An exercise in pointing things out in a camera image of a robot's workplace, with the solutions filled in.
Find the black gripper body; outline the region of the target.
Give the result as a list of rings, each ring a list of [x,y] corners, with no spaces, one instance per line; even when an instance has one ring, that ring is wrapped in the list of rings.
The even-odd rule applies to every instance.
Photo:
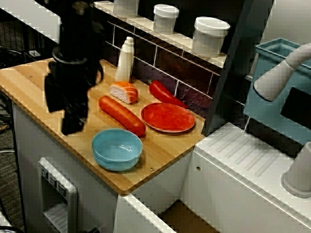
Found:
[[[48,63],[50,72],[45,77],[44,89],[49,112],[65,110],[71,118],[86,119],[90,88],[104,78],[103,68],[97,58],[71,60],[60,52],[53,52]]]

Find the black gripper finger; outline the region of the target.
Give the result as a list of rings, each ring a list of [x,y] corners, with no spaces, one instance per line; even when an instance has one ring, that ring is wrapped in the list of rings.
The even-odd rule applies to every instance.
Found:
[[[86,122],[86,117],[75,116],[72,120],[73,124],[73,133],[82,131]]]
[[[69,118],[64,117],[62,119],[62,128],[61,128],[63,135],[69,135],[74,133],[71,120]]]

